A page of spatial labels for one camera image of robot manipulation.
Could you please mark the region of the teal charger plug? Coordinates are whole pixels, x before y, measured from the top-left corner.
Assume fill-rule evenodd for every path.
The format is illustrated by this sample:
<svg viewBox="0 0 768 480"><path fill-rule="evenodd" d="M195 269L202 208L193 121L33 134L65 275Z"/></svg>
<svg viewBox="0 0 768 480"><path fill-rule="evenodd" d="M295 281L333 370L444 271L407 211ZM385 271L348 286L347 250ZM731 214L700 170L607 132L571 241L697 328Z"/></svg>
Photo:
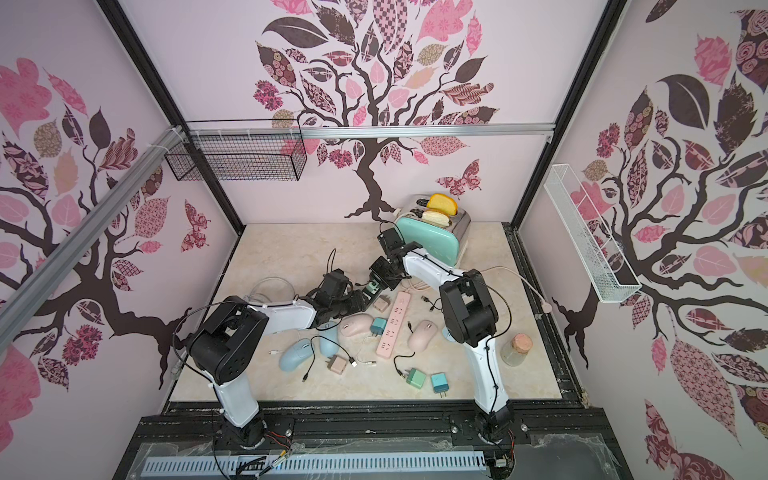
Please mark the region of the teal charger plug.
<svg viewBox="0 0 768 480"><path fill-rule="evenodd" d="M381 336L387 328L388 320L381 317L376 317L370 325L370 332L373 336Z"/></svg>
<svg viewBox="0 0 768 480"><path fill-rule="evenodd" d="M450 389L449 382L445 373L436 373L430 376L430 382L433 392L440 396L445 397Z"/></svg>

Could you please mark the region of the black power strip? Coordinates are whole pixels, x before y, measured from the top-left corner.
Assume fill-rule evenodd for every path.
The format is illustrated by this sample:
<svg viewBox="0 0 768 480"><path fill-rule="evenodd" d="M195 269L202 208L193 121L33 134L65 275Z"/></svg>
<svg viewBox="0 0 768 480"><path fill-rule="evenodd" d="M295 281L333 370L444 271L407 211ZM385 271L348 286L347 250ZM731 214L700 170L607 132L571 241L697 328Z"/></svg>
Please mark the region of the black power strip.
<svg viewBox="0 0 768 480"><path fill-rule="evenodd" d="M369 280L360 290L361 308L369 309L380 297L384 286L375 280Z"/></svg>

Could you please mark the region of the green charger plug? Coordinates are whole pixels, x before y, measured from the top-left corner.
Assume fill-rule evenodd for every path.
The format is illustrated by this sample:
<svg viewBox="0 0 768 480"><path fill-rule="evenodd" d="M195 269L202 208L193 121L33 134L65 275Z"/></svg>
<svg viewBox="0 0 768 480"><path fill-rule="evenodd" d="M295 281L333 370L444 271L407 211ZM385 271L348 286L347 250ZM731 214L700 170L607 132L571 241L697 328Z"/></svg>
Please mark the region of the green charger plug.
<svg viewBox="0 0 768 480"><path fill-rule="evenodd" d="M420 390L426 382L427 375L421 370L412 368L405 372L404 378L409 386Z"/></svg>

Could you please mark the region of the yellow toast slice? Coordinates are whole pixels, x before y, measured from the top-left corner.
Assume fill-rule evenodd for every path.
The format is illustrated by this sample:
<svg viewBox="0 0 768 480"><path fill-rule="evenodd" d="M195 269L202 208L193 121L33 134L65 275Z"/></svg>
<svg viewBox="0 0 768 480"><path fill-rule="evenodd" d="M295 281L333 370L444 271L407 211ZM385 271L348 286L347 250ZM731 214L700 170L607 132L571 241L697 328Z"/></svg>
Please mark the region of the yellow toast slice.
<svg viewBox="0 0 768 480"><path fill-rule="evenodd" d="M429 198L427 209L439 211L446 216L452 217L458 213L458 204L453 198L436 193Z"/></svg>

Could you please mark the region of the pink power strip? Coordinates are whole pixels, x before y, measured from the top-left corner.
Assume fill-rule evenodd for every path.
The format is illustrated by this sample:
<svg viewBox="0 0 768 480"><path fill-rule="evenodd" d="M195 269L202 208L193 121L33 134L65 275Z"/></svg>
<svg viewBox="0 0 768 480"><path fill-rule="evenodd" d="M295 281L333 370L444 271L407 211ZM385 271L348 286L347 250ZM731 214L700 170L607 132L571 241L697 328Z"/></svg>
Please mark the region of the pink power strip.
<svg viewBox="0 0 768 480"><path fill-rule="evenodd" d="M395 297L387 319L387 324L376 349L376 355L378 357L382 359L390 359L393 356L398 335L404 323L410 301L411 294L405 291L399 292Z"/></svg>

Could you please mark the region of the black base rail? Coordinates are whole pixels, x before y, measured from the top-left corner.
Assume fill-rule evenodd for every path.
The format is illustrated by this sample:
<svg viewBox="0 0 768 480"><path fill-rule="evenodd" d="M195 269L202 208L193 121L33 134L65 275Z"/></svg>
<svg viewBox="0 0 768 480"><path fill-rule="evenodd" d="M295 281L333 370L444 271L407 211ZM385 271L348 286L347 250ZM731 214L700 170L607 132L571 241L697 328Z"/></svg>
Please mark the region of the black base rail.
<svg viewBox="0 0 768 480"><path fill-rule="evenodd" d="M459 452L484 455L485 472L373 473L233 479L627 479L606 414L571 400L513 400L514 420L486 439L467 400L266 402L254 446L210 402L174 402L141 419L115 471L140 479L149 457Z"/></svg>

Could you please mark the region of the mint green toaster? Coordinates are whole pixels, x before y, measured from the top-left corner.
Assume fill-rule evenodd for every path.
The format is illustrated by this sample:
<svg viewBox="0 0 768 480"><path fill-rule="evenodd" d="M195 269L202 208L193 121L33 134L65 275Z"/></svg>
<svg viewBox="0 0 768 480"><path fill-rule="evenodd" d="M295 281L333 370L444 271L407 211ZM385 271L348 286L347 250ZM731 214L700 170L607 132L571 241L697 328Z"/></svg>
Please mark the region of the mint green toaster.
<svg viewBox="0 0 768 480"><path fill-rule="evenodd" d="M432 195L410 197L395 212L395 224L406 242L418 242L439 261L456 266L466 249L471 216L458 206L458 213L450 217L451 225L447 228L422 221L422 214L428 210L427 202Z"/></svg>

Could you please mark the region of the blue mouse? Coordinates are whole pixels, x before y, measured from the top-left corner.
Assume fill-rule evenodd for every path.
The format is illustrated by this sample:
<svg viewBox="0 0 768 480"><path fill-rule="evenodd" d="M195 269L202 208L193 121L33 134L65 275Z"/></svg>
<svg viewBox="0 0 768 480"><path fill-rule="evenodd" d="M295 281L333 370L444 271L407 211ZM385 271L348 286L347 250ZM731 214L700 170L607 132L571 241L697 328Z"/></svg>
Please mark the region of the blue mouse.
<svg viewBox="0 0 768 480"><path fill-rule="evenodd" d="M340 346L338 343L338 324L329 323L318 329L320 352L323 356L331 358L338 354Z"/></svg>
<svg viewBox="0 0 768 480"><path fill-rule="evenodd" d="M295 371L307 359L314 356L314 350L310 339L303 338L288 347L279 359L279 369L289 373Z"/></svg>
<svg viewBox="0 0 768 480"><path fill-rule="evenodd" d="M448 342L451 342L451 343L456 343L456 342L457 342L457 340L456 340L456 339L454 338L454 336L451 334L451 332L450 332L450 330L448 329L448 327L447 327L447 326L445 326L445 327L442 329L442 335L443 335L443 337L444 337L444 338L445 338L445 339L446 339Z"/></svg>

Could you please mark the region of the blue mouse bottom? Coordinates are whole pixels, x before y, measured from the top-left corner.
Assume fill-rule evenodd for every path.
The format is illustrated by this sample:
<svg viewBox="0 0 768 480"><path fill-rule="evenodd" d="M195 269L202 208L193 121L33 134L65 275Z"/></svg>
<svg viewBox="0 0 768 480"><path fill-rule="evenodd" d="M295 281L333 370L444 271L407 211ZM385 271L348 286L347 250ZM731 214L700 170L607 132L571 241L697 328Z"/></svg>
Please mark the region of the blue mouse bottom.
<svg viewBox="0 0 768 480"><path fill-rule="evenodd" d="M307 359L314 356L314 350L310 339L303 338L288 347L279 359L279 369L289 373L295 371Z"/></svg>

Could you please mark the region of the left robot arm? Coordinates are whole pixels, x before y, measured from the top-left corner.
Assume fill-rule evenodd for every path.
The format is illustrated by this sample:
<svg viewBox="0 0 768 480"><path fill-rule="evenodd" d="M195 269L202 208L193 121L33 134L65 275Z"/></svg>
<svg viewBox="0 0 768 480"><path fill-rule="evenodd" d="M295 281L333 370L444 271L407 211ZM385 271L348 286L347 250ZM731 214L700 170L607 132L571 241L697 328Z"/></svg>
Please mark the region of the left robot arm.
<svg viewBox="0 0 768 480"><path fill-rule="evenodd" d="M376 281L355 286L336 269L324 274L319 286L290 301L264 304L232 295L178 345L212 384L224 418L244 429L259 415L245 370L262 339L289 330L325 331L333 319L365 312L380 292Z"/></svg>

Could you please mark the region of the pink mouse middle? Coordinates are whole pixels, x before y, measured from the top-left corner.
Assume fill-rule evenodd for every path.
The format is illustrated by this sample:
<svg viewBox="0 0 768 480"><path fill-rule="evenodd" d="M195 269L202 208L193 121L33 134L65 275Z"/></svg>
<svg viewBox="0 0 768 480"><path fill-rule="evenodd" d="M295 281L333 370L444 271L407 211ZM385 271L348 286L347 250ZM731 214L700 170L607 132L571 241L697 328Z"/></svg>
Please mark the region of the pink mouse middle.
<svg viewBox="0 0 768 480"><path fill-rule="evenodd" d="M344 318L339 324L339 333L346 338L371 332L374 318L365 313L358 313Z"/></svg>

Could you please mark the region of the pale toast slice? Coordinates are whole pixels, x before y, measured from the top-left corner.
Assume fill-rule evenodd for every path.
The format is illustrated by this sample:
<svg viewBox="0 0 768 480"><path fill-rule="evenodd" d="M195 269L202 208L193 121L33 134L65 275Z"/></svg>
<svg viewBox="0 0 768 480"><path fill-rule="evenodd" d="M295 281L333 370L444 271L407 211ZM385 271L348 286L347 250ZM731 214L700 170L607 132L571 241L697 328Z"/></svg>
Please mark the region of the pale toast slice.
<svg viewBox="0 0 768 480"><path fill-rule="evenodd" d="M426 210L421 217L421 220L427 223L430 223L432 225L438 226L440 228L447 228L451 225L451 219L450 217L438 210L432 210L428 209Z"/></svg>

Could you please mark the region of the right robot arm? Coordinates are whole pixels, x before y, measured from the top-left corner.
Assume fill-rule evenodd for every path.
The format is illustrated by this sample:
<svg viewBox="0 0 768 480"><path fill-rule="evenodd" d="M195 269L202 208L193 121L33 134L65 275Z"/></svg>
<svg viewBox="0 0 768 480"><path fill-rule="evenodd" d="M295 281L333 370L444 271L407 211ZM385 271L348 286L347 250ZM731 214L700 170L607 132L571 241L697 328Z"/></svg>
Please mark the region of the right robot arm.
<svg viewBox="0 0 768 480"><path fill-rule="evenodd" d="M384 255L371 266L381 280L398 286L414 278L437 291L444 326L464 346L474 377L474 402L479 409L478 429L486 439L501 434L514 420L510 397L499 367L496 340L499 312L489 286L476 269L460 270L432 256L417 242L407 243L396 228L377 236Z"/></svg>

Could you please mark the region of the pink charger plug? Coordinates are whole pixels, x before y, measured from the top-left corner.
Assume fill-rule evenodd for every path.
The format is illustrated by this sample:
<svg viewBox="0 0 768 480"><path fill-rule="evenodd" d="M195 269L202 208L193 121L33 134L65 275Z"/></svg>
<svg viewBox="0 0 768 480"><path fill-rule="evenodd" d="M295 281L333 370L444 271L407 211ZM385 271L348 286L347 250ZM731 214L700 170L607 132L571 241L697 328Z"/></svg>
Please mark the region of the pink charger plug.
<svg viewBox="0 0 768 480"><path fill-rule="evenodd" d="M336 375L342 375L349 365L348 359L334 355L328 360L327 369Z"/></svg>

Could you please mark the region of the pink mouse right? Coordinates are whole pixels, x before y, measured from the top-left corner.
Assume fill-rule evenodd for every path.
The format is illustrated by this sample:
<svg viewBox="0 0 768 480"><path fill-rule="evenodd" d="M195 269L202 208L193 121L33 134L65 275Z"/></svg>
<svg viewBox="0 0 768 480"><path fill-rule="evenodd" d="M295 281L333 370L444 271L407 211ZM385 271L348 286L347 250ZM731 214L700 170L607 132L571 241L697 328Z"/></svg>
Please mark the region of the pink mouse right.
<svg viewBox="0 0 768 480"><path fill-rule="evenodd" d="M423 352L435 335L438 327L430 320L421 321L411 333L407 345L415 353Z"/></svg>

